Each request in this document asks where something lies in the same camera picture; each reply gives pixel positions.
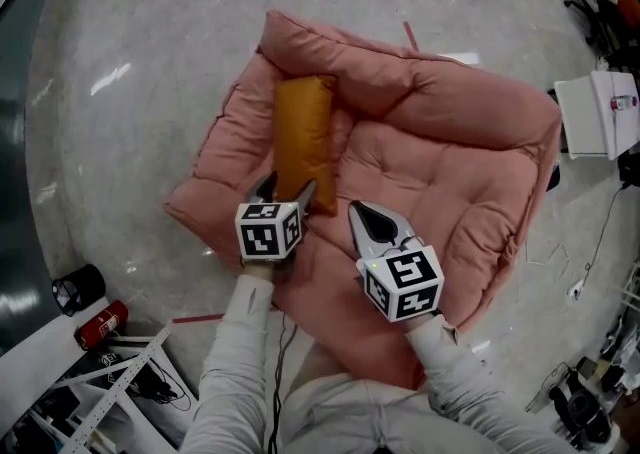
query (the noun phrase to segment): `white sleeve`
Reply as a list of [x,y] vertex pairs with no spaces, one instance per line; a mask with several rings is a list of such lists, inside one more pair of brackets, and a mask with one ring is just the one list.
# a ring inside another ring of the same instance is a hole
[[478,357],[452,336],[454,329],[441,315],[407,333],[425,369],[435,411],[475,429],[508,454],[576,452],[539,427],[535,417],[505,402]]
[[242,275],[204,362],[182,454],[262,452],[265,339],[273,285]]

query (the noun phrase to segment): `fiducial marker cube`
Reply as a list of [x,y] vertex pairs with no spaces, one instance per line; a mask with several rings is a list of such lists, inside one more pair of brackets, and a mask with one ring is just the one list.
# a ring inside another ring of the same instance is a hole
[[365,294],[391,322],[438,307],[444,275],[431,246],[360,259],[356,267],[364,279]]
[[242,203],[236,232],[245,260],[281,260],[302,237],[300,207],[291,203]]

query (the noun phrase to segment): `white tile floor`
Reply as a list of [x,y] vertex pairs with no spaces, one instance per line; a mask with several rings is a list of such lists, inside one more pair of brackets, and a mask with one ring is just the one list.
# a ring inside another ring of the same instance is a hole
[[[398,45],[408,45],[408,20],[421,50],[474,53],[481,67],[541,89],[595,64],[562,0],[48,0],[33,54],[27,157],[53,274],[91,261],[110,296],[148,329],[225,309],[233,275],[162,203],[189,172],[274,7]],[[618,183],[615,165],[602,160],[563,158],[562,172],[531,229],[529,255],[544,261],[564,242],[567,271],[560,278],[560,253],[541,266],[523,252],[511,283],[465,336],[485,347],[479,355],[521,406],[559,361],[600,341],[617,303],[609,285],[638,252],[640,202],[629,189],[580,301],[568,304],[565,291],[584,276]],[[270,331],[278,329],[276,314]],[[192,385],[213,331],[210,323],[174,328],[169,345]],[[273,354],[277,337],[270,342]],[[285,380],[308,346],[301,335]]]

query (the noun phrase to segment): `orange cushion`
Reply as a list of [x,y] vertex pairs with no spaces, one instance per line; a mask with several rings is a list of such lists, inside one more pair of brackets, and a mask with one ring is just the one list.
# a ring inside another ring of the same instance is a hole
[[336,184],[331,167],[331,99],[335,77],[311,76],[276,86],[273,166],[276,196],[291,201],[316,180],[315,212],[335,216]]

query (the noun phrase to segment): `fire extinguisher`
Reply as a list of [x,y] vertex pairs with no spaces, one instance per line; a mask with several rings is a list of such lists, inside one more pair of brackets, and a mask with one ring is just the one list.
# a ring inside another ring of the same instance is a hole
[[85,351],[96,347],[102,339],[127,320],[129,311],[122,301],[114,301],[102,312],[78,328],[75,337]]

